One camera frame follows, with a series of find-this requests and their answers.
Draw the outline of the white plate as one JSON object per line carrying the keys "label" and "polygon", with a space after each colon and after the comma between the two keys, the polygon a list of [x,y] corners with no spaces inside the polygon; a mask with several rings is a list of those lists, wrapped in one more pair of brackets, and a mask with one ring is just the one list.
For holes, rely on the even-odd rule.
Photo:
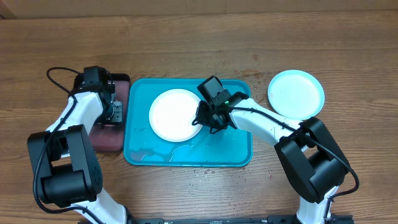
{"label": "white plate", "polygon": [[202,125],[193,125],[200,99],[184,89],[161,93],[149,110],[149,123],[158,137],[169,142],[183,142],[196,136]]}

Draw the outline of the light blue plate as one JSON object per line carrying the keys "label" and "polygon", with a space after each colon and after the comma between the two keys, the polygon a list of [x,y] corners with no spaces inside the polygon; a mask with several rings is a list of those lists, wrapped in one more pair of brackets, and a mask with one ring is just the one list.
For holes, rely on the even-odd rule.
{"label": "light blue plate", "polygon": [[267,95],[272,108],[290,119],[306,120],[316,116],[325,103],[321,83],[301,70],[278,73],[270,82]]}

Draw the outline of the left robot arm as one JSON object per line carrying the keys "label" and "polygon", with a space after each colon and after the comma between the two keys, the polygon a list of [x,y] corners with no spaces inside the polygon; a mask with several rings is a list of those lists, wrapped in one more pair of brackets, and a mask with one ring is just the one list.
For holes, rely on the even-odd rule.
{"label": "left robot arm", "polygon": [[54,84],[67,93],[68,103],[51,126],[27,139],[37,206],[50,214],[75,211],[89,223],[135,223],[128,208],[104,189],[90,141],[96,125],[124,133],[129,76],[92,66],[77,72],[71,90]]}

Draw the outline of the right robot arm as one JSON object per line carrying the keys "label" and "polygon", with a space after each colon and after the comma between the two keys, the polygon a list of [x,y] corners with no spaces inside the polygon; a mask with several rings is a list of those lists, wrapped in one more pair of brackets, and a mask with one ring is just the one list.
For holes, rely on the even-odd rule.
{"label": "right robot arm", "polygon": [[300,196],[293,215],[270,215],[265,223],[353,223],[351,215],[330,212],[338,187],[351,167],[324,123],[314,117],[295,121],[271,112],[240,91],[231,94],[216,76],[197,87],[199,102],[193,124],[210,133],[232,127],[272,145],[290,185]]}

